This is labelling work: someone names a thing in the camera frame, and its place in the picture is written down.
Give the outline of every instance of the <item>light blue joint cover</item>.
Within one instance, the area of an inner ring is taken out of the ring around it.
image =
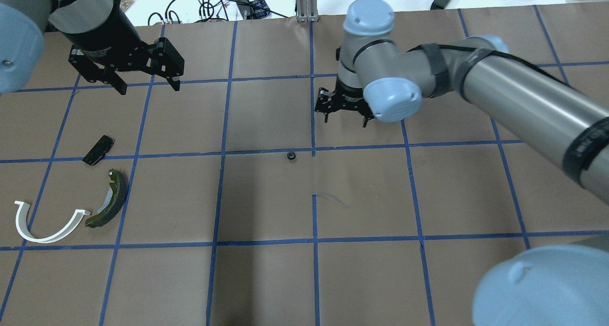
[[[39,27],[22,12],[0,3],[0,94],[26,85],[43,50]]]
[[[409,117],[422,105],[421,88],[402,77],[384,77],[368,83],[363,98],[374,117],[382,122],[397,122]]]
[[[356,36],[372,37],[393,29],[393,10],[383,0],[355,0],[349,6],[343,28]]]
[[[510,52],[510,48],[507,46],[507,44],[505,44],[505,42],[503,41],[503,38],[499,37],[498,35],[480,35],[480,36],[472,36],[472,37],[468,37],[468,38],[481,38],[481,39],[486,40],[487,42],[493,44],[495,50],[505,52],[505,53]]]
[[[575,244],[523,252],[487,272],[472,315],[476,326],[609,325],[609,252]]]

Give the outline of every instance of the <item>plaid cloth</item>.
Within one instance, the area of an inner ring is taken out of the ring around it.
[[[265,0],[254,0],[252,1],[253,14],[252,18],[255,20],[261,20],[270,16],[269,8]]]

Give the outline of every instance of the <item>metal post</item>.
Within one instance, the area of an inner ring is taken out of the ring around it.
[[[296,0],[296,20],[298,22],[317,21],[317,0]]]

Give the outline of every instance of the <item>table surface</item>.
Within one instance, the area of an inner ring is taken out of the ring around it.
[[[609,103],[608,12],[397,12],[393,37],[495,33]],[[314,99],[335,84],[343,20],[140,27],[172,41],[185,76],[174,92],[121,73],[126,96],[80,79],[67,39],[46,34],[31,81],[0,96],[0,324],[470,326],[491,267],[609,232],[607,205],[454,92],[403,122],[325,124]],[[89,167],[101,135],[115,145]],[[110,168],[130,183],[115,219],[47,245],[18,235],[15,200],[51,235],[100,207]]]

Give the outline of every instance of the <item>grid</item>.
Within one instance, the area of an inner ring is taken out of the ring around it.
[[[561,72],[562,78],[568,84],[568,79],[565,74],[563,67],[567,66],[605,66],[609,64],[609,61],[598,61],[598,62],[581,62],[581,63],[562,63],[557,55],[557,52],[554,48],[554,44],[550,39],[550,34],[546,30],[546,25],[544,24],[544,20],[542,20],[542,16],[539,12],[537,6],[534,7],[537,18],[539,19],[539,23],[544,31],[544,35],[548,44],[550,45],[550,49],[552,50],[552,54],[555,58],[555,64],[540,64],[543,68],[558,68]],[[458,10],[459,17],[461,19],[461,23],[463,26],[463,32],[465,36],[469,36],[467,25],[465,19],[463,18],[463,13],[461,10]],[[494,132],[495,140],[493,141],[463,141],[463,142],[421,142],[421,143],[411,143],[408,138],[407,128],[405,126],[405,122],[402,120],[402,135],[403,135],[403,143],[402,144],[382,144],[382,145],[369,145],[369,146],[337,146],[337,147],[318,147],[315,144],[315,119],[314,119],[314,103],[315,103],[315,87],[314,87],[314,79],[318,77],[335,77],[335,74],[315,74],[314,73],[314,34],[313,34],[313,23],[309,24],[309,59],[310,59],[310,72],[304,75],[287,75],[287,76],[274,76],[274,77],[252,77],[252,78],[233,78],[233,63],[235,61],[235,44],[237,38],[237,25],[235,22],[233,25],[233,35],[232,35],[232,43],[231,43],[231,55],[230,55],[230,68],[227,79],[198,79],[198,80],[190,80],[183,81],[183,85],[189,85],[192,83],[217,83],[223,82],[227,83],[226,90],[226,108],[224,113],[224,124],[222,131],[222,148],[220,152],[205,152],[205,153],[159,153],[159,154],[147,154],[140,155],[139,148],[142,141],[144,124],[146,122],[146,115],[148,109],[148,103],[150,102],[150,94],[154,86],[162,86],[167,85],[165,82],[154,82],[154,76],[151,77],[150,82],[148,84],[145,83],[136,83],[130,84],[130,87],[147,87],[146,94],[146,102],[144,103],[143,115],[141,117],[141,123],[139,126],[139,135],[137,139],[137,145],[135,149],[135,153],[133,155],[110,155],[105,157],[106,160],[114,160],[114,159],[132,159],[133,166],[131,168],[131,175],[129,180],[129,192],[131,192],[131,186],[133,185],[133,181],[137,179],[135,177],[136,168],[138,159],[140,158],[163,158],[163,157],[204,157],[204,156],[215,156],[220,157],[220,176],[218,181],[218,193],[217,193],[217,202],[216,202],[216,216],[215,216],[215,225],[213,231],[213,241],[211,242],[176,242],[176,243],[155,243],[155,244],[122,244],[120,242],[122,236],[122,228],[124,226],[124,221],[126,217],[126,213],[128,211],[129,205],[129,195],[122,209],[122,213],[120,215],[119,220],[119,230],[116,236],[116,241],[114,244],[100,244],[100,245],[74,245],[74,246],[27,246],[26,241],[22,241],[21,246],[18,247],[0,247],[0,251],[17,251],[17,261],[15,262],[15,266],[13,272],[11,274],[9,286],[4,295],[4,300],[2,302],[2,307],[0,309],[0,320],[2,320],[2,316],[7,306],[7,302],[10,298],[11,287],[13,286],[13,282],[15,281],[15,276],[17,276],[19,272],[20,262],[22,254],[25,251],[32,250],[83,250],[83,249],[112,249],[113,255],[111,260],[111,265],[109,268],[109,274],[107,278],[107,285],[105,288],[104,300],[102,305],[102,312],[99,318],[99,325],[102,326],[105,320],[105,312],[108,303],[109,292],[112,289],[112,281],[113,281],[113,273],[116,264],[116,258],[118,252],[122,248],[178,248],[178,247],[208,247],[211,248],[211,265],[209,269],[209,286],[207,292],[207,306],[206,306],[206,316],[207,316],[207,324],[210,324],[211,321],[211,311],[212,311],[212,300],[213,300],[213,288],[215,281],[215,269],[216,269],[216,256],[217,250],[219,247],[225,246],[265,246],[265,245],[277,245],[277,244],[313,244],[313,263],[314,263],[314,297],[315,297],[315,324],[319,326],[322,324],[322,320],[320,318],[320,309],[323,306],[320,306],[320,283],[319,283],[319,259],[318,259],[318,245],[322,243],[331,243],[331,242],[387,242],[387,241],[411,241],[411,242],[419,242],[420,243],[420,256],[422,259],[422,274],[424,279],[424,286],[427,295],[427,305],[429,309],[429,322],[432,326],[436,325],[434,310],[433,310],[433,297],[431,291],[431,283],[430,277],[428,273],[428,261],[426,256],[426,248],[425,241],[428,240],[448,240],[448,239],[490,239],[490,238],[521,238],[524,241],[524,244],[527,249],[530,248],[529,239],[531,237],[555,237],[555,236],[575,236],[575,235],[602,235],[605,233],[609,233],[609,230],[581,230],[581,231],[546,231],[546,232],[529,232],[526,229],[524,224],[524,219],[522,217],[522,213],[520,211],[520,206],[518,202],[518,196],[516,194],[516,189],[514,187],[514,183],[511,177],[511,171],[509,168],[508,161],[504,152],[504,144],[520,144],[522,141],[520,140],[503,140],[501,139],[500,132],[498,131],[498,126],[493,119],[490,119],[490,123]],[[161,30],[161,36],[165,33],[165,26]],[[237,151],[227,151],[226,150],[226,131],[228,126],[228,114],[230,110],[230,94],[231,94],[231,84],[236,81],[252,81],[252,80],[268,80],[268,79],[304,79],[309,78],[310,80],[310,89],[311,89],[311,147],[310,148],[269,148],[264,150],[237,150]],[[77,90],[79,89],[104,89],[109,88],[109,86],[93,86],[93,87],[79,87],[80,75],[76,79],[73,87],[61,87],[61,88],[35,88],[35,89],[23,89],[20,92],[33,92],[33,91],[48,91],[48,90],[70,90],[71,95],[68,102],[67,109],[63,116],[63,121],[61,123],[61,127],[59,128],[59,133],[55,140],[55,145],[52,151],[52,155],[50,158],[26,158],[26,159],[3,159],[0,160],[0,165],[5,163],[48,163],[46,168],[46,172],[44,174],[44,178],[39,189],[39,194],[37,196],[36,202],[33,203],[33,210],[30,213],[30,221],[28,223],[28,227],[31,228],[36,213],[37,207],[39,206],[39,201],[43,195],[43,191],[46,185],[47,178],[49,176],[49,172],[51,166],[55,162],[65,162],[65,161],[80,161],[80,158],[77,157],[56,157],[55,153],[57,152],[57,148],[59,146],[59,140],[63,133],[64,126],[66,124],[66,120],[68,118],[68,114],[70,113],[70,107],[72,105],[72,101],[74,99]],[[412,148],[428,148],[428,147],[450,147],[450,146],[477,146],[477,145],[496,145],[500,151],[501,160],[503,163],[503,169],[505,171],[505,176],[507,182],[509,184],[509,188],[511,191],[511,198],[513,199],[513,204],[516,210],[518,222],[520,223],[520,232],[515,233],[488,233],[488,234],[459,234],[459,235],[425,235],[422,229],[422,221],[421,215],[418,206],[418,198],[417,198],[417,184],[415,180],[415,175],[413,173],[413,161],[411,156]],[[405,161],[407,163],[409,181],[411,185],[411,194],[413,196],[413,204],[414,211],[417,223],[417,235],[412,236],[403,236],[403,237],[319,237],[317,230],[317,196],[314,194],[311,196],[311,208],[313,214],[313,237],[311,238],[299,238],[299,239],[274,239],[274,240],[265,240],[265,241],[218,241],[218,233],[219,233],[219,222],[220,222],[220,207],[222,202],[222,189],[224,182],[224,171],[226,165],[226,157],[234,156],[234,155],[244,155],[244,154],[253,154],[253,153],[278,153],[278,152],[310,152],[313,157],[316,156],[317,152],[326,152],[326,151],[349,151],[349,150],[364,150],[364,149],[378,149],[378,148],[403,148],[405,152]]]

